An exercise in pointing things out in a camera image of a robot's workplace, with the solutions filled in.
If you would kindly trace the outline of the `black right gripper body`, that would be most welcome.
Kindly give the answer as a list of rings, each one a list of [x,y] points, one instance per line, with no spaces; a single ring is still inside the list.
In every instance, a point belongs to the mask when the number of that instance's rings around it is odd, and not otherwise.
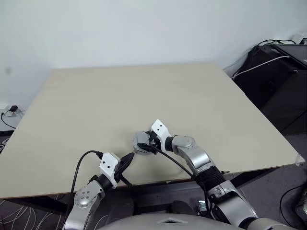
[[[161,142],[157,136],[157,134],[153,131],[147,131],[147,134],[149,135],[148,142],[150,145],[154,146],[155,148],[161,147]]]

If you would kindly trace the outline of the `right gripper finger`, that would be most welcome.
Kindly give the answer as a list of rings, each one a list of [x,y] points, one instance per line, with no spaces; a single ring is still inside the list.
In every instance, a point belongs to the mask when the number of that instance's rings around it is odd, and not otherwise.
[[[155,147],[146,143],[138,143],[137,146],[139,147],[139,151],[140,152],[144,152],[144,153],[157,153],[157,151],[155,150]]]

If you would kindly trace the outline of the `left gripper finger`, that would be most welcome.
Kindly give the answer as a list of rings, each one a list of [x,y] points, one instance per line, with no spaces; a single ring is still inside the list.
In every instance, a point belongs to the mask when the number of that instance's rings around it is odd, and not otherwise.
[[[120,164],[123,166],[129,166],[134,158],[135,153],[129,153],[121,158]]]
[[[131,164],[133,156],[124,156],[121,158],[119,165],[119,173],[123,173]]]

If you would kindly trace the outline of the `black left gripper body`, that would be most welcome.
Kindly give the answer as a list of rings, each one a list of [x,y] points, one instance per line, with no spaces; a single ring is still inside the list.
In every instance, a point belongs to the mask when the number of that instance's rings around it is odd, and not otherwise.
[[[130,183],[123,175],[122,173],[119,173],[119,167],[115,171],[114,179],[118,183],[119,181],[122,181],[127,186],[132,186],[132,183]]]

